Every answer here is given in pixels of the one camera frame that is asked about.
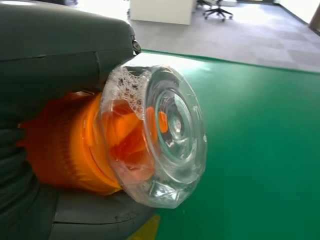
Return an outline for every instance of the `gray carpet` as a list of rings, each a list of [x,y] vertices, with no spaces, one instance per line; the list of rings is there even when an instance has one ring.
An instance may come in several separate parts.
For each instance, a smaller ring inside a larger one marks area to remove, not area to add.
[[[320,36],[279,6],[223,9],[233,13],[233,20],[205,20],[200,7],[189,26],[131,22],[143,49],[320,72]]]

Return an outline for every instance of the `white desk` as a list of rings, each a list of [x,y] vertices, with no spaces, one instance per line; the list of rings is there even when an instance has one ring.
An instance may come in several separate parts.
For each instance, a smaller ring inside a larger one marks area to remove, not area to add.
[[[195,0],[130,0],[132,20],[189,25]]]

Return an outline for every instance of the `green floor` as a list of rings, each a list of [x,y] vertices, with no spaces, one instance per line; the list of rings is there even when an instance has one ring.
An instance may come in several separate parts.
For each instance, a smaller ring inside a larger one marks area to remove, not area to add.
[[[157,240],[320,239],[320,74],[149,53],[191,84],[208,143],[195,192],[158,211]]]

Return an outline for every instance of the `clear plastic container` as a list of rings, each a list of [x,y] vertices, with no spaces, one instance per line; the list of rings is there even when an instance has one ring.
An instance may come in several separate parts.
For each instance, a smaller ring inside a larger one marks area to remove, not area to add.
[[[176,208],[205,168],[207,138],[198,100],[169,66],[134,58],[114,69],[95,124],[118,183],[139,203]]]

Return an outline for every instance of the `soap foam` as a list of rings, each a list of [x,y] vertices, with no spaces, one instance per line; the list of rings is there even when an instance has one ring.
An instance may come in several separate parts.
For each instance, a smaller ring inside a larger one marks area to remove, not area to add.
[[[112,71],[104,87],[101,107],[112,100],[126,100],[140,119],[143,119],[146,90],[152,73],[149,70],[129,71],[126,66],[118,66]]]

